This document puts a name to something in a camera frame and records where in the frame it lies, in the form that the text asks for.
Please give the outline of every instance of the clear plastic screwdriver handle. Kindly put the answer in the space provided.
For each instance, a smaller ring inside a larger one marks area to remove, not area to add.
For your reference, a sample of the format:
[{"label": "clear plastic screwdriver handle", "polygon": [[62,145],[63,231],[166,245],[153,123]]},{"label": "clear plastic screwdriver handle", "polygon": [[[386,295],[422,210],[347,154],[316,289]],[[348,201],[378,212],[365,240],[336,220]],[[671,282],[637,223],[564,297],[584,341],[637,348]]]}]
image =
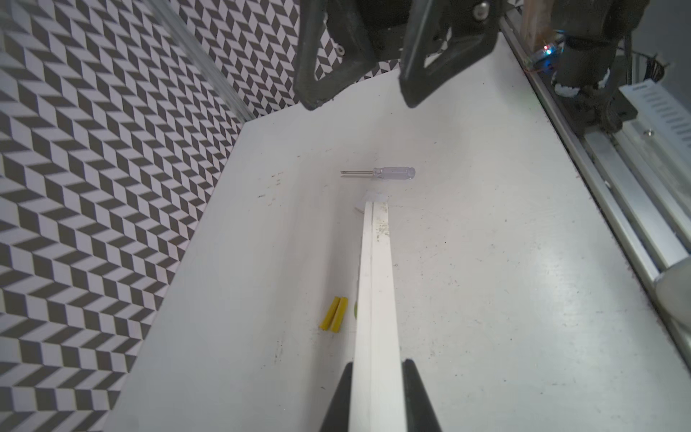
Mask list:
[{"label": "clear plastic screwdriver handle", "polygon": [[374,168],[372,175],[377,178],[390,178],[396,180],[407,180],[415,177],[415,168],[412,167],[384,167]]}]

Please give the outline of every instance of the black and white chevron wall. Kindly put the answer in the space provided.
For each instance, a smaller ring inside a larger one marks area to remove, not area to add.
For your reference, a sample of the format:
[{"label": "black and white chevron wall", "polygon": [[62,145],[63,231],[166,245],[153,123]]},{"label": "black and white chevron wall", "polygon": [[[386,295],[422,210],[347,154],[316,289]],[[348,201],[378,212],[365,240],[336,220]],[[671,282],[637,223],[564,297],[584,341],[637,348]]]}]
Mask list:
[{"label": "black and white chevron wall", "polygon": [[98,431],[240,127],[141,1],[3,4],[0,431]]},{"label": "black and white chevron wall", "polygon": [[[202,44],[255,116],[294,105],[293,59],[300,27],[294,0],[170,0],[173,10]],[[321,38],[316,76],[340,63],[327,32]],[[364,79],[391,71],[379,62]]]}]

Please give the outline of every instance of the white table surface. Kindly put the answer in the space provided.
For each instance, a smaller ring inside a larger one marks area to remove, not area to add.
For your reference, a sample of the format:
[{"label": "white table surface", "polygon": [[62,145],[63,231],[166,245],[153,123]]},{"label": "white table surface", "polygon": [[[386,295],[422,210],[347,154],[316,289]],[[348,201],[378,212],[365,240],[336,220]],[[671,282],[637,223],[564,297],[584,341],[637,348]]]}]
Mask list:
[{"label": "white table surface", "polygon": [[[690,376],[501,35],[416,109],[397,76],[245,125],[106,430],[318,430],[372,190],[443,430],[688,431]],[[339,175],[383,166],[417,176]]]}]

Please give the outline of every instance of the yellow foam piece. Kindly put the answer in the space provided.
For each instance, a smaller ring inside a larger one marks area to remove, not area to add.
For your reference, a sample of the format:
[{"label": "yellow foam piece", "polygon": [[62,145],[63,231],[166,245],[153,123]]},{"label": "yellow foam piece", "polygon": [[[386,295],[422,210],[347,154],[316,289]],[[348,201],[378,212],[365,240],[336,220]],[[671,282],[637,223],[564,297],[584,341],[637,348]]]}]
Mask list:
[{"label": "yellow foam piece", "polygon": [[324,317],[324,321],[321,322],[321,325],[319,326],[320,329],[326,331],[329,330],[329,327],[331,326],[331,321],[334,320],[334,315],[336,314],[336,309],[339,306],[340,302],[339,297],[334,297],[334,301],[331,302],[331,306],[329,306],[328,312],[326,312],[326,316]]},{"label": "yellow foam piece", "polygon": [[339,302],[339,307],[336,309],[336,316],[334,317],[334,323],[331,325],[331,331],[338,333],[341,329],[341,322],[343,321],[343,316],[346,314],[346,309],[348,308],[348,298],[343,297]]}]

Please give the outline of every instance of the vent grille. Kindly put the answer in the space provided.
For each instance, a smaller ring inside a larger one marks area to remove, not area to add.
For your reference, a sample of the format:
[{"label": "vent grille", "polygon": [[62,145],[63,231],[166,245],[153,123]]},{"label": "vent grille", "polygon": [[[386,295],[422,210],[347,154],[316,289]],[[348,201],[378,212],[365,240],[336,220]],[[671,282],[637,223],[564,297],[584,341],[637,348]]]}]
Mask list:
[{"label": "vent grille", "polygon": [[651,79],[620,89],[691,168],[691,114]]}]

